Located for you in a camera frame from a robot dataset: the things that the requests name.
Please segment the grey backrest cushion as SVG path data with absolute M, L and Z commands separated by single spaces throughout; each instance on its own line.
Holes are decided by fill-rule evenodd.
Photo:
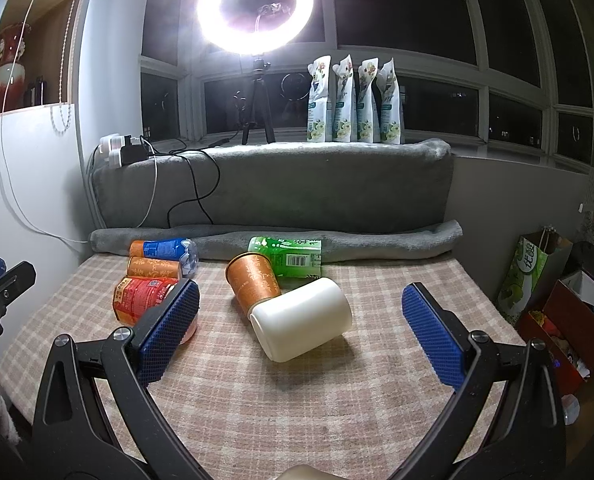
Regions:
M 439 139 L 287 142 L 103 167 L 92 185 L 108 228 L 208 224 L 389 234 L 442 222 L 453 174 L 454 155 Z

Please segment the white power strip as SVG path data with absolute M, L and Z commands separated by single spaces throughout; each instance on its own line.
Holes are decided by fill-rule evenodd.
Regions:
M 99 155 L 102 156 L 103 161 L 106 162 L 111 169 L 121 168 L 119 148 L 121 148 L 123 137 L 122 134 L 113 133 L 109 136 L 103 136 L 103 138 L 99 140 Z

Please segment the green paper bag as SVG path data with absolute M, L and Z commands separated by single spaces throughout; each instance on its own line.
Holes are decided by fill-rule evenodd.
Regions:
M 520 236 L 495 301 L 506 322 L 515 325 L 527 308 L 548 298 L 572 248 L 552 226 Z

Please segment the black tripod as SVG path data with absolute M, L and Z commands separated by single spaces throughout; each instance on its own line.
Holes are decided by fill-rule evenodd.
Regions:
M 265 62 L 262 54 L 253 57 L 253 74 L 249 86 L 245 92 L 244 101 L 241 107 L 242 144 L 247 145 L 251 130 L 258 127 L 258 118 L 261 118 L 263 130 L 265 130 L 265 142 L 268 144 L 276 141 L 270 97 L 265 74 L 270 67 Z

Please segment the red instant noodle cup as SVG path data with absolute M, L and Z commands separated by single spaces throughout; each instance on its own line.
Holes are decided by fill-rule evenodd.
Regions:
M 125 276 L 112 295 L 114 315 L 122 325 L 134 326 L 146 310 L 161 304 L 176 284 L 176 278 Z

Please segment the black power adapter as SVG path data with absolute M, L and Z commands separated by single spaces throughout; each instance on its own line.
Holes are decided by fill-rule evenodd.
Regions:
M 136 162 L 144 162 L 152 156 L 152 150 L 149 144 L 142 138 L 133 136 L 124 136 L 122 145 L 119 148 L 120 166 L 126 167 Z

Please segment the red white vase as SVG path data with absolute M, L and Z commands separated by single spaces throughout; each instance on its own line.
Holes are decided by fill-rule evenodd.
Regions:
M 30 32 L 31 27 L 22 23 L 0 31 L 0 114 L 20 107 L 26 90 L 26 69 L 20 58 Z

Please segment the green drink can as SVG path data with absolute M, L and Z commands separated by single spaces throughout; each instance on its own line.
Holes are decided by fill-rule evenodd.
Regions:
M 321 240 L 251 237 L 249 252 L 266 256 L 277 278 L 319 278 L 322 275 Z

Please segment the plaid pink bed cover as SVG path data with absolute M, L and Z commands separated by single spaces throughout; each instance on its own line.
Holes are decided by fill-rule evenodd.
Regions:
M 451 255 L 427 260 L 325 264 L 348 299 L 352 328 L 285 363 L 271 361 L 225 279 L 225 262 L 201 263 L 198 329 L 147 391 L 182 445 L 215 479 L 275 479 L 297 465 L 346 479 L 387 479 L 422 442 L 454 389 L 442 385 L 402 313 L 419 282 L 471 330 L 521 344 Z M 120 323 L 111 293 L 126 258 L 86 260 L 36 310 L 0 357 L 0 384 L 23 422 L 33 422 L 42 373 L 58 335 L 72 346 L 104 341 Z M 147 470 L 107 380 L 93 379 L 117 448 L 83 417 L 53 408 L 32 445 L 35 478 L 126 479 Z

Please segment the wooden wall shelf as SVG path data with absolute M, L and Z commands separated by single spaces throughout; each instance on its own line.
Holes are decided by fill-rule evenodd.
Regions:
M 20 58 L 26 69 L 23 107 L 66 104 L 72 99 L 74 43 L 82 0 L 2 0 L 0 31 L 22 23 L 31 27 Z

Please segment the red cardboard box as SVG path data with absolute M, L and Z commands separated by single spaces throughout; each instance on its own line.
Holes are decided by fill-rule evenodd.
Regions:
M 544 306 L 525 310 L 515 330 L 542 340 L 563 396 L 594 382 L 594 278 L 585 271 L 555 283 Z

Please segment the orange patterned paper cup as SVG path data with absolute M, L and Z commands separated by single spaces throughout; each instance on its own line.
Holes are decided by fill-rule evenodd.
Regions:
M 182 278 L 178 261 L 131 257 L 126 267 L 129 278 Z

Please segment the blue orange plastic bottle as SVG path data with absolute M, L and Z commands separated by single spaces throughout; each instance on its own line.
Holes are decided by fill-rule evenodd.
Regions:
M 134 240 L 129 248 L 129 259 L 131 257 L 178 261 L 182 278 L 193 278 L 199 264 L 197 246 L 190 238 Z

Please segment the white plastic cup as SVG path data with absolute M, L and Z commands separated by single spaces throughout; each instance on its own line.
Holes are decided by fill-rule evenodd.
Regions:
M 265 355 L 284 363 L 352 328 L 352 310 L 341 288 L 319 278 L 253 307 L 248 315 Z

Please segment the grey rolled blanket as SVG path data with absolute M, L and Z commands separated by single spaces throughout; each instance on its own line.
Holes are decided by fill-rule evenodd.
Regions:
M 450 220 L 418 230 L 390 234 L 358 234 L 338 231 L 267 228 L 266 226 L 178 226 L 177 228 L 107 228 L 91 233 L 96 254 L 126 256 L 134 240 L 189 238 L 201 260 L 225 261 L 245 252 L 255 236 L 284 240 L 321 240 L 322 261 L 416 260 L 435 258 L 451 252 L 463 236 L 462 226 Z

